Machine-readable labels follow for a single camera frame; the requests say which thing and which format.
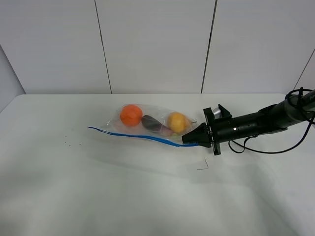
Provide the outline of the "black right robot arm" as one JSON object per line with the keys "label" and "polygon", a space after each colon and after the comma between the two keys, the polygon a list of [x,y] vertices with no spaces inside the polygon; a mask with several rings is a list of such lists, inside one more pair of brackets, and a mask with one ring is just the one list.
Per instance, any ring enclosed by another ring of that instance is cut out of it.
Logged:
{"label": "black right robot arm", "polygon": [[206,121],[182,136],[183,144],[212,148],[214,155],[221,154],[220,144],[247,142],[260,135],[286,131],[290,126],[307,122],[315,123],[315,92],[299,88],[292,90],[284,101],[259,110],[256,113],[233,117],[222,105],[216,109],[204,109]]}

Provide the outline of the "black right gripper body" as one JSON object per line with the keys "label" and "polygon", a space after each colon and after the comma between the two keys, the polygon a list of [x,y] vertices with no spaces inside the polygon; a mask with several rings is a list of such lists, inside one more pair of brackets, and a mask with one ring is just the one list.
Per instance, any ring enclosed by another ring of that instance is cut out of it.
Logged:
{"label": "black right gripper body", "polygon": [[211,108],[204,109],[214,155],[221,154],[221,143],[258,135],[258,113],[235,118],[226,109],[222,113],[224,117],[215,118]]}

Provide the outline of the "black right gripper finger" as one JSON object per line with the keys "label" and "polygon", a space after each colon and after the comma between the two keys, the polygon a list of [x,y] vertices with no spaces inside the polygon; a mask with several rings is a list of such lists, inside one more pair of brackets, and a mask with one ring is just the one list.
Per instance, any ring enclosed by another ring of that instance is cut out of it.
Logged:
{"label": "black right gripper finger", "polygon": [[209,133],[207,124],[202,123],[193,131],[182,136],[184,144],[208,144]]}
{"label": "black right gripper finger", "polygon": [[198,146],[205,147],[205,148],[211,148],[212,147],[211,142],[196,142],[196,144]]}

